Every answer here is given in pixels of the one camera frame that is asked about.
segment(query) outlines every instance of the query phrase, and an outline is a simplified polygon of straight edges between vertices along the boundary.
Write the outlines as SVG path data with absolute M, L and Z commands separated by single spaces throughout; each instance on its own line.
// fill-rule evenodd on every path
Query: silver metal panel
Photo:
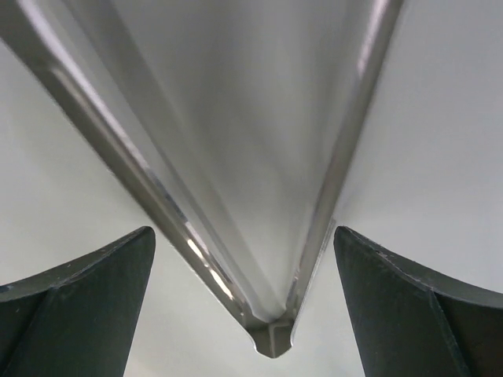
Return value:
M 291 346 L 402 1 L 316 3 L 53 2 L 140 127 L 39 3 L 0 7 L 2 38 L 269 357 Z

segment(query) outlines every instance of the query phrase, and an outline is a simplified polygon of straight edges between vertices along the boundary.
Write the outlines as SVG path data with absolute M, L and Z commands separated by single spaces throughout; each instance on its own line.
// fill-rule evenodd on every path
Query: inner metal edge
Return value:
M 371 20 L 360 51 L 360 75 L 336 139 L 286 310 L 272 323 L 265 323 L 254 316 L 244 292 L 213 257 L 211 248 L 218 245 L 203 244 L 200 235 L 195 233 L 194 227 L 174 202 L 170 195 L 170 189 L 176 189 L 172 183 L 177 178 L 173 167 L 160 156 L 154 144 L 150 145 L 148 156 L 141 154 L 144 149 L 136 144 L 138 139 L 130 137 L 127 125 L 120 124 L 90 85 L 39 5 L 31 0 L 2 2 L 0 37 L 28 66 L 180 255 L 253 338 L 257 351 L 274 358 L 292 346 L 296 319 L 329 233 L 327 230 L 331 228 L 332 213 L 358 143 L 402 3 L 403 0 L 376 1 L 376 12 L 371 15 L 375 19 Z M 159 166 L 169 174 L 157 174 L 155 167 Z

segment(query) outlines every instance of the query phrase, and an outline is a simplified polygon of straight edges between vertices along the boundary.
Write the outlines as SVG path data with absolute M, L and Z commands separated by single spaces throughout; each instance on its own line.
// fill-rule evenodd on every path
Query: black plastic part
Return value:
M 503 376 L 503 295 L 348 228 L 334 246 L 366 377 Z
M 0 287 L 0 375 L 122 376 L 154 249 L 153 230 L 141 228 Z

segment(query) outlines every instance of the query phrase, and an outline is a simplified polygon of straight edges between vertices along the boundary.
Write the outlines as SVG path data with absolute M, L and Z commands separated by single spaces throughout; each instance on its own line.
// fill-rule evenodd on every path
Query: white surface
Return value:
M 400 254 L 503 291 L 503 7 L 407 4 L 336 217 Z M 138 206 L 0 48 L 0 280 L 26 277 L 140 225 Z M 277 360 L 157 233 L 127 376 L 363 376 L 332 250 L 295 345 Z

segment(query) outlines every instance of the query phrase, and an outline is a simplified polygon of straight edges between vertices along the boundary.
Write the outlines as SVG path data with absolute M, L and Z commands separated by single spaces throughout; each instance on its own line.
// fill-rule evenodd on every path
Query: metal object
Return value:
M 228 195 L 222 192 L 223 184 L 212 181 L 212 177 L 206 173 L 208 166 L 190 152 L 193 145 L 186 141 L 184 134 L 185 128 L 189 127 L 179 126 L 184 119 L 173 102 L 168 100 L 151 64 L 145 60 L 145 55 L 123 22 L 116 8 L 119 3 L 114 5 L 110 0 L 64 1 L 64 5 L 53 2 L 51 6 L 60 12 L 58 21 L 62 22 L 65 17 L 74 22 L 77 20 L 133 111 L 136 119 L 131 123 L 117 120 L 83 74 L 75 57 L 65 48 L 40 2 L 3 2 L 0 5 L 0 36 L 33 71 L 217 299 L 246 329 L 256 349 L 268 357 L 278 357 L 291 347 L 292 333 L 310 278 L 327 235 L 333 229 L 333 208 L 357 144 L 401 5 L 402 0 L 376 0 L 351 3 L 353 8 L 348 6 L 352 12 L 348 11 L 347 20 L 344 21 L 347 23 L 344 29 L 347 34 L 340 38 L 339 43 L 340 56 L 347 58 L 338 60 L 341 66 L 338 75 L 340 85 L 329 88 L 333 93 L 328 100 L 324 99 L 329 105 L 330 101 L 336 102 L 333 107 L 329 106 L 330 112 L 335 115 L 322 115 L 323 123 L 329 126 L 329 134 L 334 138 L 328 148 L 332 152 L 328 153 L 326 167 L 324 163 L 318 167 L 326 174 L 320 174 L 319 179 L 308 181 L 306 185 L 302 184 L 304 187 L 299 188 L 302 195 L 294 193 L 288 197 L 286 207 L 294 207 L 299 203 L 300 207 L 294 208 L 292 213 L 286 210 L 288 218 L 270 222 L 272 229 L 282 226 L 282 234 L 287 236 L 280 240 L 282 243 L 269 242 L 265 243 L 265 247 L 261 246 L 261 242 L 266 242 L 267 237 L 261 239 L 259 235 L 250 235 L 246 226 L 237 226 L 236 211 L 233 212 L 233 208 L 226 204 Z M 221 68 L 214 69 L 217 70 L 215 75 L 224 77 L 223 81 L 218 82 L 218 88 L 223 90 L 228 72 L 220 72 Z M 229 100 L 233 99 L 232 92 L 230 90 Z M 208 101 L 213 101 L 213 93 L 208 96 L 199 108 L 206 108 L 209 106 Z M 238 108 L 241 105 L 239 101 L 231 104 Z M 241 110 L 247 114 L 251 111 Z M 259 122 L 259 119 L 254 119 L 255 124 Z M 217 127 L 220 123 L 220 118 L 215 118 L 211 125 Z M 242 130 L 249 130 L 249 127 L 244 126 Z M 246 149 L 248 146 L 245 143 L 241 148 Z M 204 150 L 196 151 L 195 154 L 198 152 L 205 156 Z M 260 153 L 253 153 L 254 156 L 260 156 Z M 261 161 L 255 161 L 251 167 L 262 169 L 264 163 Z M 282 165 L 278 166 L 275 172 L 259 175 L 259 178 L 265 176 L 274 179 L 281 174 Z M 210 168 L 215 171 L 215 164 Z M 281 190 L 293 189 L 293 184 L 311 170 L 312 167 L 301 170 L 297 178 L 287 176 Z M 245 182 L 251 179 L 246 170 L 242 171 L 241 179 L 244 178 Z M 235 203 L 247 201 L 247 198 L 239 199 L 236 201 L 233 198 Z M 267 203 L 260 205 L 267 209 Z M 237 208 L 238 216 L 244 212 L 249 214 L 247 218 L 240 219 L 240 224 L 253 220 L 252 228 L 259 226 L 260 218 L 257 219 L 250 211 L 242 210 L 241 205 L 237 205 Z M 293 221 L 292 226 L 288 226 L 288 221 Z M 249 247 L 250 239 L 254 247 Z M 283 250 L 291 251 L 293 255 L 286 261 L 292 264 L 291 273 L 288 267 L 282 273 L 282 276 L 290 276 L 289 281 L 284 282 L 284 288 L 281 289 L 270 283 L 275 274 L 281 273 L 276 273 L 275 269 L 271 269 L 269 274 L 264 273 L 264 266 L 271 262 L 264 255 L 276 251 L 271 245 L 283 247 Z M 256 258 L 254 253 L 261 254 Z
M 121 377 L 155 249 L 141 228 L 58 267 L 0 287 L 5 377 Z
M 503 373 L 503 295 L 339 227 L 337 265 L 365 375 Z

